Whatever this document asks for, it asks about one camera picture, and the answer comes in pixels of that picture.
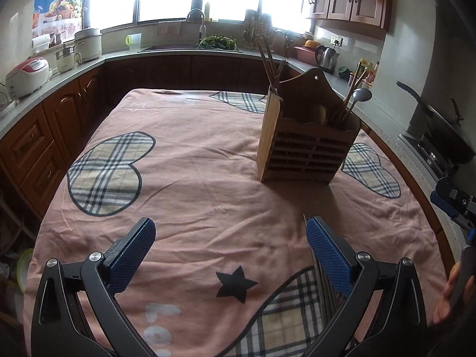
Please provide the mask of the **person right hand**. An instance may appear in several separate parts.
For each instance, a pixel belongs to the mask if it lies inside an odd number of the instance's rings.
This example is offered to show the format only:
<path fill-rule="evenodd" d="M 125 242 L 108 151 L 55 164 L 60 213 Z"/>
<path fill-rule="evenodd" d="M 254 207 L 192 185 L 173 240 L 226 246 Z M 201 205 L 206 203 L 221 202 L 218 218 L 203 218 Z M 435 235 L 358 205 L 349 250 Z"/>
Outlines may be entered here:
<path fill-rule="evenodd" d="M 436 304 L 433 311 L 433 324 L 439 324 L 446 320 L 451 313 L 450 298 L 452 297 L 453 290 L 455 289 L 458 276 L 461 270 L 461 263 L 456 262 L 450 271 L 450 277 L 444 286 L 441 298 Z"/>

